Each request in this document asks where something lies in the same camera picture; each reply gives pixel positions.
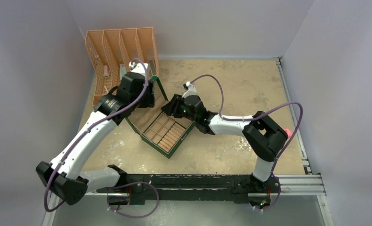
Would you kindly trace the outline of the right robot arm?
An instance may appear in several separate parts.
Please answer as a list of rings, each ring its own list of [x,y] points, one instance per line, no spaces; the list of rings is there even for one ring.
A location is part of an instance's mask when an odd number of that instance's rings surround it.
[[[163,113],[186,118],[203,134],[227,134],[245,138],[257,156],[251,187],[258,192],[269,186],[275,161],[292,133],[279,126],[266,112],[254,115],[224,116],[205,108],[198,95],[182,97],[175,94],[163,107]]]

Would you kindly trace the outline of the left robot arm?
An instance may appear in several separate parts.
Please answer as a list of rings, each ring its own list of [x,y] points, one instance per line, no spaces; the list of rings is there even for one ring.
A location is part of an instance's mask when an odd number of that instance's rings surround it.
[[[48,194],[53,193],[62,202],[76,204],[87,192],[109,187],[120,193],[127,186],[126,178],[113,167],[82,173],[81,170],[98,145],[123,119],[140,105],[148,94],[147,73],[126,73],[119,86],[113,87],[95,105],[86,124],[68,146],[50,162],[40,162],[36,172],[43,182],[45,209]]]

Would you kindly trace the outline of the green jewelry box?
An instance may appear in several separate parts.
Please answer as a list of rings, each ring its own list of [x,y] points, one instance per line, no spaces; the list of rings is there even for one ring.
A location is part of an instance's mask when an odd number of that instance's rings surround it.
[[[157,76],[153,76],[150,82],[155,106],[135,109],[126,121],[145,143],[169,159],[192,131],[194,123],[165,114],[161,108],[170,100],[164,87]]]

